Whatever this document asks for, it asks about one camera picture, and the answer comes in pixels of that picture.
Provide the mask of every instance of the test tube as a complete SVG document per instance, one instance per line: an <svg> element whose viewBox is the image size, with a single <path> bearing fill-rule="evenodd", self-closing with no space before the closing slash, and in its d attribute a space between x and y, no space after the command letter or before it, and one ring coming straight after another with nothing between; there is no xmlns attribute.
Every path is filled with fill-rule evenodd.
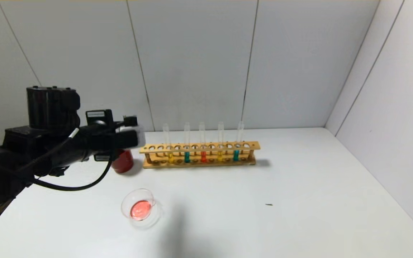
<svg viewBox="0 0 413 258"><path fill-rule="evenodd" d="M200 148L202 149L202 151L200 152L201 154L201 160L202 162L206 162L207 160L207 152L205 151L205 124L203 122L200 122L199 124L199 132L200 132Z"/></svg>
<svg viewBox="0 0 413 258"><path fill-rule="evenodd" d="M167 149L171 150L172 149L172 144L170 142L170 129L168 128L168 124L163 124L163 137L165 139L165 145L167 145ZM168 153L168 161L169 163L174 163L175 159L173 157L173 153L169 152Z"/></svg>
<svg viewBox="0 0 413 258"><path fill-rule="evenodd" d="M190 124L189 122L186 122L184 124L184 145L185 148L190 149ZM184 162L185 163L190 163L189 159L190 153L189 151L184 153Z"/></svg>
<svg viewBox="0 0 413 258"><path fill-rule="evenodd" d="M245 127L245 124L243 124L243 121L240 121L238 123L238 128L237 128L237 140L236 140L236 147L240 147L241 144L241 139L243 137L243 128ZM238 155L240 154L239 150L234 151L234 161L238 161Z"/></svg>
<svg viewBox="0 0 413 258"><path fill-rule="evenodd" d="M218 161L223 161L223 151L221 150L224 148L224 123L218 123Z"/></svg>

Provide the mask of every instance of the petri dish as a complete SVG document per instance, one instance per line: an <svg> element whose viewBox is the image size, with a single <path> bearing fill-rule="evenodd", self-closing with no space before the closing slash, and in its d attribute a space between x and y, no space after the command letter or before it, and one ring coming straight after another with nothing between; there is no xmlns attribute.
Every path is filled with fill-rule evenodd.
<svg viewBox="0 0 413 258"><path fill-rule="evenodd" d="M122 201L121 212L137 228L149 228L160 217L160 205L148 189L131 191Z"/></svg>

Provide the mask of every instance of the red liquid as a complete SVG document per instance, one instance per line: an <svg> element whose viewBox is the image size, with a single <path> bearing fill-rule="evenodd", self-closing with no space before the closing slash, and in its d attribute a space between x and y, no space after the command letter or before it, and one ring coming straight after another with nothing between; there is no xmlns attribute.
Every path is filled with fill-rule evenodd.
<svg viewBox="0 0 413 258"><path fill-rule="evenodd" d="M125 173L133 167L133 156L129 150L125 150L113 161L112 167L116 173Z"/></svg>
<svg viewBox="0 0 413 258"><path fill-rule="evenodd" d="M207 155L206 155L207 152L201 152L201 154L202 154L202 159L201 159L201 161L202 161L202 162L206 162L206 161L207 161L207 160L206 160L206 159L207 159L207 157L206 157L206 156L207 156Z"/></svg>
<svg viewBox="0 0 413 258"><path fill-rule="evenodd" d="M148 201L138 201L130 209L130 216L136 221L146 219L151 213L151 204Z"/></svg>

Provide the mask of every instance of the wooden test tube rack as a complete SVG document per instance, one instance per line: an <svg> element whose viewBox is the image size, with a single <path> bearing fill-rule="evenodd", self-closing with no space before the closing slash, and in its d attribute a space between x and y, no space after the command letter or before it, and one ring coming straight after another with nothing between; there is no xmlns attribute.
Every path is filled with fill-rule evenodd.
<svg viewBox="0 0 413 258"><path fill-rule="evenodd" d="M191 143L190 148L184 144L172 144L167 148L166 144L146 144L139 153L145 155L143 168L185 168L185 167L214 167L214 166L242 166L255 165L254 150L260 150L259 142L224 142L223 148L219 148L219 142L205 143L202 148L200 143ZM240 151L239 160L234 161L234 151ZM218 151L222 151L223 161L218 161ZM184 153L190 153L190 162L185 163ZM201 161L201 152L206 152L206 162ZM172 153L174 162L170 163L168 154Z"/></svg>

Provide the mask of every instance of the red cup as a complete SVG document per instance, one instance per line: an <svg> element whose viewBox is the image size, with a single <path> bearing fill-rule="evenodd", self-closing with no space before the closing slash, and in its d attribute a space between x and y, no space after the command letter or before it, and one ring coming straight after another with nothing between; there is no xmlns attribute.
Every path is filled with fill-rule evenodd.
<svg viewBox="0 0 413 258"><path fill-rule="evenodd" d="M113 161L111 165L116 173L125 173L133 167L133 156L131 151L124 150L119 158Z"/></svg>

